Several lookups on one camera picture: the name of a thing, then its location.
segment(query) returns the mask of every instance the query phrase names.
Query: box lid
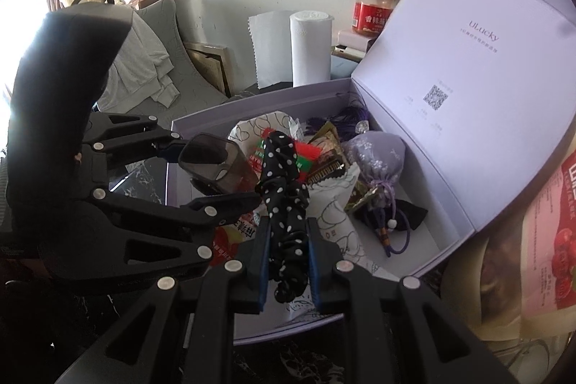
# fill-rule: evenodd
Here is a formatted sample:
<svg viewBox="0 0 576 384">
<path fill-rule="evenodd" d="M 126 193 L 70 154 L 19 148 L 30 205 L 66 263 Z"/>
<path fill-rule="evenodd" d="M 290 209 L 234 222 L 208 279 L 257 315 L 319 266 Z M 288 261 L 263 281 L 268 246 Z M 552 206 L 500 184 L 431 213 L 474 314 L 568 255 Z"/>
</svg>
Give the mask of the box lid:
<svg viewBox="0 0 576 384">
<path fill-rule="evenodd" d="M 576 113 L 570 0 L 403 0 L 352 79 L 406 130 L 476 230 Z"/>
</svg>

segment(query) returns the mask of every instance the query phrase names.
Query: screw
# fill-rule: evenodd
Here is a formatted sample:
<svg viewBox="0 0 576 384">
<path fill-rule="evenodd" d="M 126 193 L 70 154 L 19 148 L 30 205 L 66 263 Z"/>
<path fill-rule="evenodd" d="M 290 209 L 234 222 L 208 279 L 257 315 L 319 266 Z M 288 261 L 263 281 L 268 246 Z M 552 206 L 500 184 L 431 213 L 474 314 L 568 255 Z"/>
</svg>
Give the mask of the screw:
<svg viewBox="0 0 576 384">
<path fill-rule="evenodd" d="M 336 270 L 340 272 L 350 272 L 354 268 L 354 264 L 350 261 L 336 262 Z"/>
<path fill-rule="evenodd" d="M 197 249 L 198 256 L 203 259 L 210 259 L 212 257 L 212 250 L 208 246 L 199 246 Z"/>
<path fill-rule="evenodd" d="M 95 199 L 102 200 L 103 198 L 106 197 L 106 191 L 104 189 L 97 188 L 94 189 L 92 195 L 94 196 Z"/>
<path fill-rule="evenodd" d="M 172 289 L 176 285 L 176 280 L 172 277 L 162 277 L 156 285 L 158 285 L 159 289 Z"/>
<path fill-rule="evenodd" d="M 420 288 L 420 281 L 416 277 L 404 277 L 402 284 L 408 289 Z"/>
<path fill-rule="evenodd" d="M 224 264 L 224 268 L 228 272 L 239 272 L 241 271 L 242 267 L 243 267 L 242 262 L 237 261 L 236 259 L 232 259 L 231 261 L 228 261 L 227 263 Z"/>
</svg>

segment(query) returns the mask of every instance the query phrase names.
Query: plastic jar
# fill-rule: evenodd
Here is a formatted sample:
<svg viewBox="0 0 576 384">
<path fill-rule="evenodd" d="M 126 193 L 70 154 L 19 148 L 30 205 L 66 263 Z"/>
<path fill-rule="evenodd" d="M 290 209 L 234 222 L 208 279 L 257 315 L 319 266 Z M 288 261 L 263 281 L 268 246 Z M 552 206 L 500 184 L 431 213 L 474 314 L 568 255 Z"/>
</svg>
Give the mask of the plastic jar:
<svg viewBox="0 0 576 384">
<path fill-rule="evenodd" d="M 394 0 L 356 0 L 352 29 L 365 37 L 377 37 L 394 7 Z"/>
</svg>

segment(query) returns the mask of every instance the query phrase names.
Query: open gift box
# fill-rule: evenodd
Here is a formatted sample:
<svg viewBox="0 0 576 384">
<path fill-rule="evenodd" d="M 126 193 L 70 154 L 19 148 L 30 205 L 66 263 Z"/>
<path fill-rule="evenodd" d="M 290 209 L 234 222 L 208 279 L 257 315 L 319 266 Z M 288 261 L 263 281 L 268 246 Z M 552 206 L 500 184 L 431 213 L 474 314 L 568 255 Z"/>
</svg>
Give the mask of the open gift box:
<svg viewBox="0 0 576 384">
<path fill-rule="evenodd" d="M 225 103 L 177 119 L 172 129 L 184 138 L 227 136 L 238 121 L 275 110 L 301 122 L 329 116 L 359 95 L 371 128 L 406 144 L 397 197 L 429 213 L 406 252 L 391 258 L 354 224 L 374 262 L 397 277 L 418 276 L 529 203 L 560 163 L 574 135 L 574 23 L 570 0 L 402 0 L 351 78 Z M 166 203 L 196 195 L 170 164 Z M 326 320 L 278 329 L 278 308 L 286 306 L 269 298 L 260 317 L 238 318 L 236 338 L 263 340 Z"/>
</svg>

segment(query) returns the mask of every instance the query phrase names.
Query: gray chair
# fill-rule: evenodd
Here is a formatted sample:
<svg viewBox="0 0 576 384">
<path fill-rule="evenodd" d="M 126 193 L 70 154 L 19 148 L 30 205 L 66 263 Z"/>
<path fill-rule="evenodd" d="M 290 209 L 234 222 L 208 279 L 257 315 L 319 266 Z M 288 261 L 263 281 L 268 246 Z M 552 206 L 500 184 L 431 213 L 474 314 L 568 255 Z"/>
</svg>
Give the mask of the gray chair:
<svg viewBox="0 0 576 384">
<path fill-rule="evenodd" d="M 168 51 L 174 65 L 168 76 L 179 90 L 180 96 L 170 108 L 146 98 L 132 108 L 129 114 L 156 116 L 160 126 L 170 129 L 174 119 L 226 101 L 226 96 L 204 80 L 188 57 L 176 26 L 174 0 L 159 0 L 136 13 L 152 28 Z"/>
</svg>

